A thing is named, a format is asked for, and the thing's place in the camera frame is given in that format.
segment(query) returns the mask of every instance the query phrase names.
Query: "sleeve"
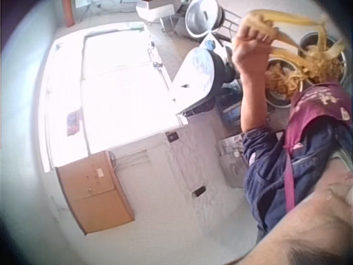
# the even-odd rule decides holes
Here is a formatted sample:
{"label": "sleeve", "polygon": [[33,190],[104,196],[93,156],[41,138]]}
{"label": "sleeve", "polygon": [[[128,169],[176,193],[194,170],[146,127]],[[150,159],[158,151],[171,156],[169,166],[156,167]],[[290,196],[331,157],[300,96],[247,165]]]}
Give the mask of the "sleeve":
{"label": "sleeve", "polygon": [[244,157],[248,165],[266,156],[277,144],[275,132],[266,127],[255,128],[245,133],[243,138]]}

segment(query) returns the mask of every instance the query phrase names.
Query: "window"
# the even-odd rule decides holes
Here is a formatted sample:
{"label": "window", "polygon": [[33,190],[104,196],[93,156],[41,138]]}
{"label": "window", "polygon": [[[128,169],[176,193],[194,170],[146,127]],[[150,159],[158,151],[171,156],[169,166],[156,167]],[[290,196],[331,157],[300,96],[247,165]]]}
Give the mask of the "window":
{"label": "window", "polygon": [[[40,104],[47,144],[43,160],[62,166],[179,126],[148,44],[143,28],[55,44]],[[79,109],[80,130],[67,136],[68,114]]]}

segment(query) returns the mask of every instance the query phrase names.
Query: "bowl of noodles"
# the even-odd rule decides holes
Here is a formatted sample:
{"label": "bowl of noodles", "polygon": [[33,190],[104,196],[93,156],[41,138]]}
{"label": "bowl of noodles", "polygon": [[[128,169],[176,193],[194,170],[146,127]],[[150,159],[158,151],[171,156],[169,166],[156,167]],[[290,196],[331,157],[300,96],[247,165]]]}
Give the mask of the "bowl of noodles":
{"label": "bowl of noodles", "polygon": [[[334,38],[327,36],[327,49],[331,48],[335,44],[335,42],[336,40]],[[317,43],[318,33],[312,32],[308,33],[301,39],[299,46],[303,50],[310,53],[318,51]],[[298,55],[302,58],[306,58],[305,54],[301,50],[298,50]],[[344,79],[347,75],[347,62],[346,56],[343,51],[338,57],[332,60],[324,61],[320,59],[315,59],[313,63],[318,67],[318,69],[320,69],[320,71],[317,71],[315,75],[312,75],[311,77],[308,77],[306,79],[306,81],[310,85],[324,83],[330,80],[335,80],[343,84]]]}
{"label": "bowl of noodles", "polygon": [[267,102],[276,108],[289,108],[291,98],[303,90],[303,76],[293,63],[271,58],[265,72]]}

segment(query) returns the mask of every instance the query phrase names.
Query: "hand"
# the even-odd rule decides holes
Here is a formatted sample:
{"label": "hand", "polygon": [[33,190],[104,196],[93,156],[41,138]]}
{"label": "hand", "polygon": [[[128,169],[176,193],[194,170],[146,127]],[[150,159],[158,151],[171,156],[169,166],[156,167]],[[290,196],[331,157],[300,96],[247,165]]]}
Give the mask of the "hand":
{"label": "hand", "polygon": [[244,24],[240,25],[233,40],[232,58],[240,76],[257,78],[265,75],[272,42],[269,36]]}

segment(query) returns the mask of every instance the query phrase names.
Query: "wooden cabinet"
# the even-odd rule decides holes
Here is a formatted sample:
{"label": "wooden cabinet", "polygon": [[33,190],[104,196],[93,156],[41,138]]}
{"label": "wooden cabinet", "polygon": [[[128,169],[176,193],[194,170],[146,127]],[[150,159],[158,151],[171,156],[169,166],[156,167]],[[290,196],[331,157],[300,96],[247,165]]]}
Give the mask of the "wooden cabinet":
{"label": "wooden cabinet", "polygon": [[57,174],[67,203],[85,234],[134,221],[107,151],[58,167]]}

